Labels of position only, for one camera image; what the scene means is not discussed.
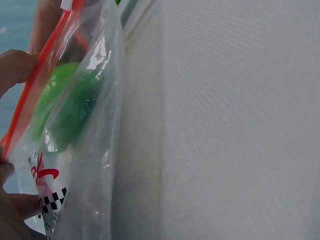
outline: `printed graphic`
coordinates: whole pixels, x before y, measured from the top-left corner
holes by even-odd
[[[65,196],[67,194],[67,189],[64,187],[61,189],[62,194],[58,194],[57,192],[54,192],[51,194],[50,198],[48,196],[45,196],[42,202],[42,212],[44,214],[48,214],[49,212],[60,210],[62,207],[62,204],[64,203]]]

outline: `hand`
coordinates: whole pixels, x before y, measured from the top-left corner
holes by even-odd
[[[15,84],[24,83],[36,62],[36,54],[9,50],[0,54],[0,98]]]
[[[35,12],[29,40],[29,53],[39,54],[54,31],[62,14],[61,0],[41,0]]]
[[[6,239],[45,240],[44,235],[35,232],[24,223],[25,219],[40,213],[39,197],[8,194],[3,188],[3,184],[14,170],[11,163],[0,163],[0,236],[5,236]]]

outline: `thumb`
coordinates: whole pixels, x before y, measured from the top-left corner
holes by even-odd
[[[0,163],[0,184],[3,185],[15,172],[15,167],[12,163]]]

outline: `green toy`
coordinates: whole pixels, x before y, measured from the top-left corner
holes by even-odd
[[[32,115],[31,139],[33,141],[40,139],[51,110],[56,104],[61,92],[67,86],[69,79],[79,67],[79,64],[78,62],[72,62],[59,65],[52,72]]]
[[[96,103],[95,90],[101,76],[95,70],[85,70],[70,88],[70,92],[58,110],[56,117],[47,122],[48,141],[45,149],[60,153],[75,143]]]
[[[54,118],[47,119],[59,100],[63,90],[79,66],[78,62],[59,65],[53,71],[44,87],[32,115],[30,130],[33,141],[39,141],[46,128],[45,149],[48,152],[60,153],[78,138],[95,105],[95,90],[101,82],[97,70],[85,69],[70,86],[70,92],[61,104]]]

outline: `blue background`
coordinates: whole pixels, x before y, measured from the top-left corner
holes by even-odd
[[[9,49],[27,50],[36,5],[37,0],[0,0],[0,53]],[[21,84],[16,85],[0,100],[0,137],[9,128],[22,89]],[[8,192],[18,192],[16,176],[4,187]]]

